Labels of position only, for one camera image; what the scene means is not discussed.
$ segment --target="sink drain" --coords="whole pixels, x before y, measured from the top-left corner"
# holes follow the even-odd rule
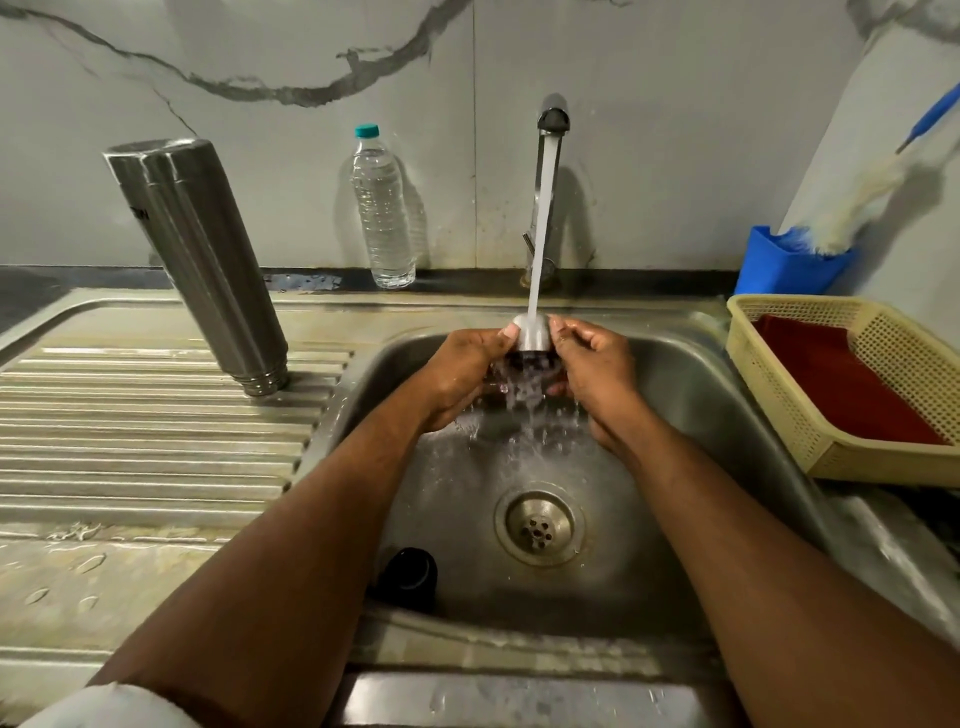
[[[500,544],[531,566],[556,566],[572,559],[584,540],[584,514],[563,489],[537,482],[504,494],[494,526]]]

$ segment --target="water bottle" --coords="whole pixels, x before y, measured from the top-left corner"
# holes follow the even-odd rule
[[[380,139],[376,124],[361,124],[356,137],[359,143],[353,153],[350,179],[373,281],[381,288],[403,288],[417,277],[417,265],[407,230],[400,168]]]

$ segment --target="white sleeve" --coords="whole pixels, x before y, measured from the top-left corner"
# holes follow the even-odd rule
[[[133,685],[95,685],[54,703],[21,728],[201,728],[159,695]]]

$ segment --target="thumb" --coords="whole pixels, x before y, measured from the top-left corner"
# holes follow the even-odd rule
[[[487,356],[490,357],[491,361],[499,359],[510,350],[519,335],[520,327],[514,323],[502,328],[484,343]]]
[[[550,338],[553,339],[554,349],[563,361],[575,359],[585,351],[576,332],[567,326],[560,316],[550,317]]]

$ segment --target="blue plastic container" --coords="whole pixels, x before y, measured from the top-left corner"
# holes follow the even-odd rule
[[[783,235],[772,235],[767,227],[750,230],[747,254],[733,293],[826,291],[856,257],[856,248],[833,257],[815,255],[798,250],[802,235],[802,231],[794,229]]]

